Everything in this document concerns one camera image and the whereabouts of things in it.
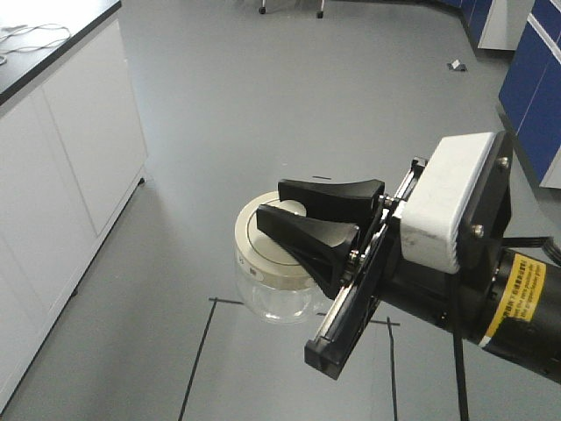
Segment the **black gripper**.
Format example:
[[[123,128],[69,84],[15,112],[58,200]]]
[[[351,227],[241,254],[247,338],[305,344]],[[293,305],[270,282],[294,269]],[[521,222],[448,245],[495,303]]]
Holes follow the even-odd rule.
[[[377,179],[350,183],[282,179],[277,185],[280,200],[300,203],[307,217],[266,204],[256,211],[257,228],[287,251],[325,296],[333,300],[338,295],[319,332],[304,348],[306,363],[333,379],[339,377],[380,302],[451,332],[458,375],[464,371],[463,339],[478,342],[486,330],[482,318],[494,298],[501,240],[483,252],[475,268],[462,268],[454,275],[405,260],[401,253],[398,208],[426,166],[426,160],[413,159],[395,195],[379,200],[386,215],[374,219],[385,191],[385,183]],[[342,288],[359,228],[364,232],[372,221],[368,238],[373,249]]]

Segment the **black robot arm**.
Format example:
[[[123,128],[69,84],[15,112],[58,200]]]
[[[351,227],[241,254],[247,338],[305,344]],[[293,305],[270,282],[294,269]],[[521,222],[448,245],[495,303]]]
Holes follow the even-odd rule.
[[[380,303],[453,336],[458,379],[465,376],[462,344],[560,379],[560,251],[549,237],[508,238],[509,172],[486,164],[460,219],[459,268],[439,268],[406,254],[405,212],[423,192],[433,167],[414,159],[394,196],[378,180],[324,184],[283,180],[291,211],[261,204],[257,227],[288,252],[333,300],[305,361],[338,378]]]

